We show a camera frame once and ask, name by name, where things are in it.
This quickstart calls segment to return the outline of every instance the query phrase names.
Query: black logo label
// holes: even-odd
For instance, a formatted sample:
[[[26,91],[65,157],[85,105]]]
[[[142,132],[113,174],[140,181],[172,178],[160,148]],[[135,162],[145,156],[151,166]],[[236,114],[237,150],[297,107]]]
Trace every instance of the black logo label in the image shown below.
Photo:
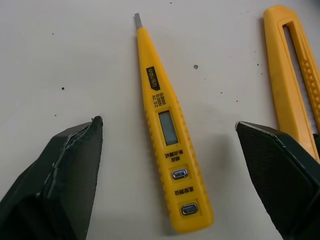
[[[157,78],[155,67],[154,66],[148,67],[146,69],[146,73],[148,74],[150,87],[153,90],[159,91],[160,90],[160,85],[159,85],[159,82],[158,82],[158,78]]]

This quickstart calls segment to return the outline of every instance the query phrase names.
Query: yellow voltage tester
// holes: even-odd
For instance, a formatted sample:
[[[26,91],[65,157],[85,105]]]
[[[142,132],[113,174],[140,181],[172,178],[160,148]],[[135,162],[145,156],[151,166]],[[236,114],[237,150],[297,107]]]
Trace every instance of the yellow voltage tester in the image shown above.
[[[197,231],[214,221],[187,125],[156,49],[142,26],[137,27],[144,110],[173,228]]]

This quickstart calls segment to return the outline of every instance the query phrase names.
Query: yellow utility knife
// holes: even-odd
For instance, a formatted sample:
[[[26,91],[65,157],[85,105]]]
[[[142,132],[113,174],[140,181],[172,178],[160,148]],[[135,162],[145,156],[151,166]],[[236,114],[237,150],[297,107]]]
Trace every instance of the yellow utility knife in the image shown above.
[[[294,11],[277,5],[264,12],[264,30],[280,130],[320,163],[320,76],[304,29]]]
[[[138,13],[134,19],[144,110],[171,223],[179,233],[197,231],[214,221],[206,187],[174,89]]]

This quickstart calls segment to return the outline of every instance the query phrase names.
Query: white surface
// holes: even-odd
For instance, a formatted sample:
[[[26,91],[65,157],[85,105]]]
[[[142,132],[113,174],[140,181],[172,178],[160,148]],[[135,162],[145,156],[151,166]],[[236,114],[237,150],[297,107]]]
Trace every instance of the white surface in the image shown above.
[[[234,129],[238,120],[277,127],[262,17],[279,3],[298,13],[320,64],[317,0],[0,1],[0,198],[53,135],[101,115],[87,240],[280,240]],[[170,230],[143,111],[137,12],[179,98],[215,214],[195,233]]]

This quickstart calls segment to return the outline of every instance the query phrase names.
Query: button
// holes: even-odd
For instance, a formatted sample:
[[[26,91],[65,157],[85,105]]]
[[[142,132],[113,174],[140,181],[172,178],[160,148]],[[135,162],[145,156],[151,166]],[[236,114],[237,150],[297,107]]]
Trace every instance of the button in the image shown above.
[[[179,169],[176,170],[172,173],[172,176],[175,180],[177,179],[182,179],[182,178],[186,178],[188,176],[188,171],[187,169],[183,168],[183,169]]]
[[[183,215],[195,214],[198,212],[198,206],[195,203],[186,204],[181,207],[181,211]]]

